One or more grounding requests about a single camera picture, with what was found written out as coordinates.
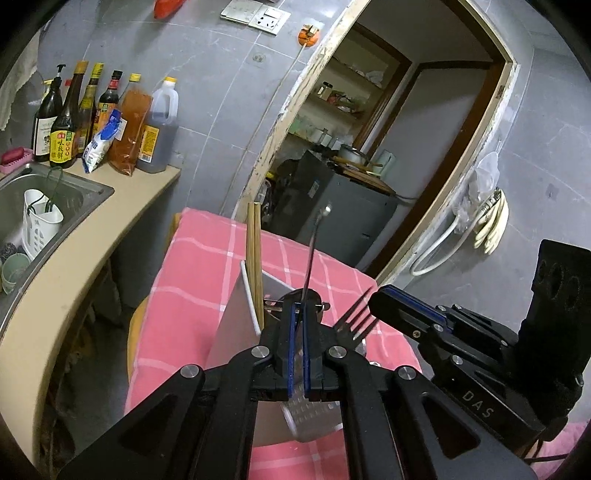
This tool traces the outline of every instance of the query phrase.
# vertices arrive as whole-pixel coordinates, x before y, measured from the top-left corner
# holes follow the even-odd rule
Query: hose
[[[459,222],[459,217],[455,217],[452,224],[443,232],[433,244],[427,248],[411,265],[410,274],[413,277],[419,277],[425,273],[435,270],[437,267],[443,265],[449,260],[454,253],[464,244],[470,233],[477,227],[479,228],[477,234],[477,240],[475,241],[474,248],[478,248],[483,242],[485,244],[485,253],[491,254],[501,241],[501,236],[505,231],[507,220],[509,218],[509,205],[506,202],[505,194],[501,189],[496,189],[494,193],[480,204],[474,219],[464,231],[456,245],[446,254],[443,258],[440,258],[435,263],[418,270],[418,266],[437,248],[443,241],[450,236],[455,227]]]

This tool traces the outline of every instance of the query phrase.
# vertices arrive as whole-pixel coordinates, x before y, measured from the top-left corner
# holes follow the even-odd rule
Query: towel
[[[39,51],[39,32],[22,51],[17,62],[0,86],[0,130],[4,130],[10,119],[12,103],[25,83],[29,81],[37,70],[37,54]]]

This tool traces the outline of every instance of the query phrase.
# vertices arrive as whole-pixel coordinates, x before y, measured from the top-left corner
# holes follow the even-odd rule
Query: wall socket
[[[284,12],[278,8],[261,5],[248,25],[259,30],[272,33],[273,35],[277,35],[281,27],[285,25],[285,22],[290,17],[290,15],[291,14],[289,12]]]

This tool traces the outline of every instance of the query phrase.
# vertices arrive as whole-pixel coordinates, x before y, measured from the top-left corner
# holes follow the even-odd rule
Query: pot
[[[365,165],[367,156],[361,150],[351,147],[350,145],[341,145],[339,149],[339,157],[344,158],[352,163]]]

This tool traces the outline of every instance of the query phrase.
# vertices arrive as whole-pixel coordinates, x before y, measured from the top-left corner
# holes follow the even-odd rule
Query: plastic bag
[[[105,158],[109,147],[115,139],[120,122],[121,112],[113,110],[109,117],[109,121],[103,127],[103,130],[98,132],[86,146],[84,153],[82,154],[82,166],[86,173],[95,171],[103,161],[103,158]]]
[[[499,175],[499,155],[496,151],[485,155],[478,162],[468,184],[468,195],[464,195],[452,209],[458,218],[454,229],[456,233],[468,228],[478,207],[495,191]]]
[[[499,176],[499,154],[491,152],[478,162],[472,173],[468,185],[470,200],[478,205],[484,202],[494,192]]]

